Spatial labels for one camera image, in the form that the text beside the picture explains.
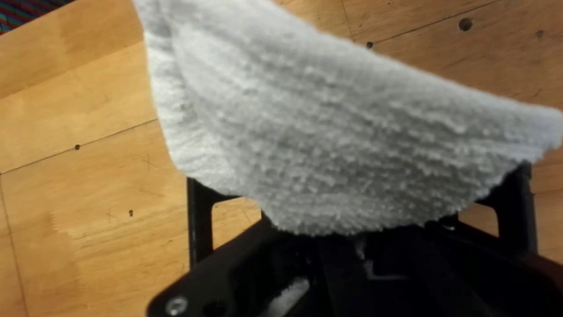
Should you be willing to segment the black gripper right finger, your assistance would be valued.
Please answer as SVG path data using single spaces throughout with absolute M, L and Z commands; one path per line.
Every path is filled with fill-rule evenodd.
M 495 210 L 498 237 L 512 249 L 539 251 L 535 196 L 532 191 L 532 165 L 523 163 L 509 172 L 479 203 Z

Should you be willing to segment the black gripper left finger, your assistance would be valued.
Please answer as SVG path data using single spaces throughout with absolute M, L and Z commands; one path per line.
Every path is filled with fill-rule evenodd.
M 187 221 L 190 265 L 197 265 L 213 253 L 213 205 L 229 200 L 229 195 L 187 179 Z

